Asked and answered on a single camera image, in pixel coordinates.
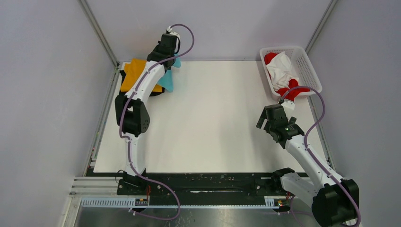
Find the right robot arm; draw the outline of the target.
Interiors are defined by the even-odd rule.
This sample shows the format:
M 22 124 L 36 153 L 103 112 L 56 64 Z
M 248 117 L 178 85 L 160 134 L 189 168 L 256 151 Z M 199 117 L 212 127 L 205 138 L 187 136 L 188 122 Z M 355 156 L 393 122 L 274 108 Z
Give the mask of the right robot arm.
M 305 133 L 296 124 L 296 118 L 287 118 L 280 104 L 266 106 L 256 125 L 264 129 L 303 168 L 310 178 L 306 181 L 290 168 L 275 172 L 271 182 L 274 193 L 285 192 L 297 196 L 311 208 L 322 227 L 344 224 L 359 219 L 359 188 L 352 179 L 346 180 L 321 160 L 305 139 Z

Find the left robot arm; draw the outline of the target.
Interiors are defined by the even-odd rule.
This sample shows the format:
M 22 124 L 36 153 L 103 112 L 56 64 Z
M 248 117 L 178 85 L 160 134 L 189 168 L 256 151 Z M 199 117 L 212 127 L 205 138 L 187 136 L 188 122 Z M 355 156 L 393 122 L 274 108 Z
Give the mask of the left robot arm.
M 132 59 L 122 70 L 120 93 L 114 100 L 119 136 L 126 144 L 126 168 L 123 180 L 135 194 L 142 194 L 147 182 L 142 138 L 150 126 L 146 103 L 151 96 L 172 91 L 172 82 L 165 78 L 175 66 L 181 40 L 176 32 L 162 34 L 145 60 Z

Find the teal t shirt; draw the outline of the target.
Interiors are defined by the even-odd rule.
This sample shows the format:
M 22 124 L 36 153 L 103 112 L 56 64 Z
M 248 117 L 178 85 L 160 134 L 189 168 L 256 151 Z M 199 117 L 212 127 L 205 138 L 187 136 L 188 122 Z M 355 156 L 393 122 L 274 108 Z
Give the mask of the teal t shirt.
M 179 57 L 175 58 L 175 62 L 173 64 L 174 68 L 181 67 L 181 59 Z M 173 72 L 172 70 L 167 70 L 163 77 L 157 82 L 157 85 L 161 88 L 164 88 L 168 92 L 173 92 L 174 84 L 173 84 Z

